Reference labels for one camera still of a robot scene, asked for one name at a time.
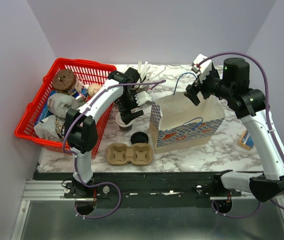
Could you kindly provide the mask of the black paper coffee cup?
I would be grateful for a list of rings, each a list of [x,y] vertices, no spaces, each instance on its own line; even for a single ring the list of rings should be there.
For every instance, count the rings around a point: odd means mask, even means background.
[[[133,123],[129,123],[129,124],[119,123],[118,126],[122,132],[129,132],[132,130]]]

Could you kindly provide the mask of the blue checkered paper bag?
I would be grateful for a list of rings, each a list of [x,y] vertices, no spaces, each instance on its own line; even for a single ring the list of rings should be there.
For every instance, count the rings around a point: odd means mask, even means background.
[[[174,91],[153,102],[149,132],[156,154],[205,145],[215,135],[225,112],[216,99],[199,99],[196,106]]]

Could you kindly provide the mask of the black plastic cup lid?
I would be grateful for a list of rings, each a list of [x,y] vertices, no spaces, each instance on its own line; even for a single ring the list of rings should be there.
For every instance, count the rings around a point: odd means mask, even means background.
[[[130,138],[131,144],[147,144],[149,142],[148,135],[145,132],[137,131]]]

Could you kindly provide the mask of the white plastic cup lid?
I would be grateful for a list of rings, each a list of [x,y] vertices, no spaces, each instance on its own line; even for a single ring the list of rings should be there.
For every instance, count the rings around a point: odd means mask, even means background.
[[[121,119],[121,115],[120,115],[120,113],[118,112],[117,113],[117,115],[116,115],[116,117],[115,117],[115,120],[116,120],[116,123],[119,125],[119,126],[124,126],[125,125],[125,123],[122,121],[122,119]]]

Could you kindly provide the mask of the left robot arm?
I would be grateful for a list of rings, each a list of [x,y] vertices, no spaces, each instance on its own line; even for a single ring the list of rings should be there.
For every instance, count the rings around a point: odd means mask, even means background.
[[[66,113],[62,149],[74,156],[73,177],[78,181],[75,191],[83,198],[90,196],[93,190],[89,182],[93,177],[91,152],[98,142],[97,123],[101,116],[113,103],[117,104],[126,125],[144,114],[142,110],[132,112],[138,108],[136,91],[132,88],[138,85],[139,79],[140,74],[134,68],[124,73],[115,70],[89,102],[79,110]]]

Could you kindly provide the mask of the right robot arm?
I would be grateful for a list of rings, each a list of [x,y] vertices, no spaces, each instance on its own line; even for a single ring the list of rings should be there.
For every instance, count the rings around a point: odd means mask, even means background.
[[[252,137],[260,156],[263,172],[246,173],[226,170],[214,175],[212,191],[223,196],[229,190],[252,193],[260,202],[284,194],[284,146],[271,118],[267,98],[261,90],[250,88],[250,65],[245,59],[224,60],[220,77],[211,59],[199,54],[192,63],[195,81],[186,87],[184,95],[199,105],[198,94],[226,100],[228,107],[242,122]]]

